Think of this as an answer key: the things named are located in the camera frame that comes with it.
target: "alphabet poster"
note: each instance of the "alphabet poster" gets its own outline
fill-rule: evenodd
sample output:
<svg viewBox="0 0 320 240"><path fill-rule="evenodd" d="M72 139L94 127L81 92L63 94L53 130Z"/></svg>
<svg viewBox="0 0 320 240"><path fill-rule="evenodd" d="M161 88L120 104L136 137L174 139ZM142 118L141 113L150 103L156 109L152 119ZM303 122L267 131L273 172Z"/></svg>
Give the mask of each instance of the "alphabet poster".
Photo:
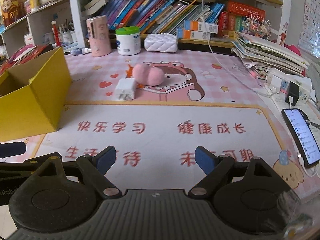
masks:
<svg viewBox="0 0 320 240"><path fill-rule="evenodd" d="M142 50L127 57L113 51L97 58L68 55L66 60L72 84L60 129L14 140L24 141L27 152L2 162L23 162L52 152L73 161L114 146L116 162L106 177L123 192L187 192L205 176L194 159L196 147L203 146L240 162L263 158L301 198L320 190L320 179L309 178L301 169L292 138L277 119L280 113L271 112L234 78L253 89L263 87L238 57ZM132 68L142 62L162 69L165 81L156 87L137 85L134 100L116 101L118 81L132 78Z"/></svg>
<svg viewBox="0 0 320 240"><path fill-rule="evenodd" d="M318 54L315 44L319 22L320 0L305 0L302 31L298 46L311 54Z"/></svg>

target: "pink plush ball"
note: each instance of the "pink plush ball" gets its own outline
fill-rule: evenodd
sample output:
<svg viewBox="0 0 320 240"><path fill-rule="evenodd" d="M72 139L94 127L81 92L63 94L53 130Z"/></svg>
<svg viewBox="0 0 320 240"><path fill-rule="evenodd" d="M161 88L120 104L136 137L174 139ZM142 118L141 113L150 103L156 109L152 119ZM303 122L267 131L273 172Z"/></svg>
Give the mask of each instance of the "pink plush ball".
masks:
<svg viewBox="0 0 320 240"><path fill-rule="evenodd" d="M164 72L161 68L151 67L146 63L134 66L132 75L137 83L145 86L157 86L164 81Z"/></svg>

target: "white quilted case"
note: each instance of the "white quilted case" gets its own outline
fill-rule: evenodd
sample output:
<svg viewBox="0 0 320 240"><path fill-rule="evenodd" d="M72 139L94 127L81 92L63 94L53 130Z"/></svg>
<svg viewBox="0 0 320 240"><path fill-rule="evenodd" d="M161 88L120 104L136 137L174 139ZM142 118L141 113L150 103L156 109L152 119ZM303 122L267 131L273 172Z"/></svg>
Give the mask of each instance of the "white quilted case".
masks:
<svg viewBox="0 0 320 240"><path fill-rule="evenodd" d="M144 48L148 51L176 52L178 50L178 38L173 34L148 34L144 40Z"/></svg>

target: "smartphone screen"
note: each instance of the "smartphone screen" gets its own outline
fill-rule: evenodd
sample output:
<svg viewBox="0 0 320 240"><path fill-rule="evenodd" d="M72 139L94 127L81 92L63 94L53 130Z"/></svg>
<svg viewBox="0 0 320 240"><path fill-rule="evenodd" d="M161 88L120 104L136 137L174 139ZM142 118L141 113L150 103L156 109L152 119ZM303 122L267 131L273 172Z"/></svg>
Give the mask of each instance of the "smartphone screen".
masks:
<svg viewBox="0 0 320 240"><path fill-rule="evenodd" d="M319 161L319 147L300 111L298 109L285 109L284 113L298 136L308 164Z"/></svg>

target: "small white cube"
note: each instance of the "small white cube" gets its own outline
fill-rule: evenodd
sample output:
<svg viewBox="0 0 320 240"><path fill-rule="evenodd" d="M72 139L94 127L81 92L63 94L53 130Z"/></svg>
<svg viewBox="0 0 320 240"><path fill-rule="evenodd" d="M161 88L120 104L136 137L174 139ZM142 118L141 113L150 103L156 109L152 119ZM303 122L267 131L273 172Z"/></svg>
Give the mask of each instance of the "small white cube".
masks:
<svg viewBox="0 0 320 240"><path fill-rule="evenodd" d="M119 80L114 92L115 100L127 101L134 99L137 82L134 78L122 78Z"/></svg>

